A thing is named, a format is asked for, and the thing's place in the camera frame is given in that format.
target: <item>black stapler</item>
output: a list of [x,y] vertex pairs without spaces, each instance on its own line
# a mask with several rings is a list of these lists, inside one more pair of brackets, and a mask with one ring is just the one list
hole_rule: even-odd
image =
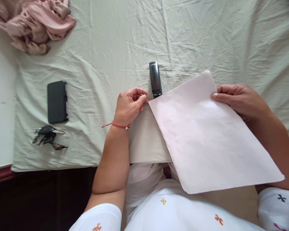
[[150,62],[150,78],[151,78],[151,88],[153,97],[159,97],[162,93],[161,79],[160,79],[160,70],[158,68],[157,62]]

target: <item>black cross embroidery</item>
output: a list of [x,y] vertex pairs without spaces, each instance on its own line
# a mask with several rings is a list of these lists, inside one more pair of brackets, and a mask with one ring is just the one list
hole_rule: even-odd
[[282,196],[281,196],[281,194],[278,194],[278,195],[279,195],[278,199],[281,199],[281,200],[282,200],[282,202],[286,202],[285,200],[286,200],[287,198],[285,198],[285,197],[282,197]]

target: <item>orange cross embroidery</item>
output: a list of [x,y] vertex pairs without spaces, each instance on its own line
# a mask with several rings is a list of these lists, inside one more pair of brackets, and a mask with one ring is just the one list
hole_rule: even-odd
[[165,203],[167,202],[164,198],[161,200],[161,202],[163,203],[163,205],[165,205]]
[[219,223],[220,223],[221,225],[223,225],[223,220],[222,220],[221,218],[219,218],[217,214],[215,214],[215,216],[216,216],[216,217],[215,217],[215,220],[219,221]]
[[96,225],[96,227],[94,227],[94,229],[92,229],[92,231],[100,231],[101,228],[102,228],[102,226],[100,226],[100,224],[101,224],[101,223],[98,223],[98,224]]

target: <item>sleeve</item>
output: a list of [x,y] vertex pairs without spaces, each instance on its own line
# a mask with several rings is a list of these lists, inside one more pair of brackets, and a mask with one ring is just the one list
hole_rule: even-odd
[[289,190],[263,190],[258,198],[258,217],[266,231],[289,231]]
[[114,204],[99,204],[85,213],[70,228],[70,231],[120,231],[122,213]]

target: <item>hand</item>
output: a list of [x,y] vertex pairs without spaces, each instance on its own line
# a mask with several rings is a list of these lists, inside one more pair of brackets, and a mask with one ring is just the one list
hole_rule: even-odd
[[217,92],[212,99],[229,104],[246,123],[272,113],[263,98],[246,84],[221,85]]
[[132,88],[121,92],[117,101],[115,118],[113,121],[121,126],[129,126],[148,103],[147,92],[140,88]]

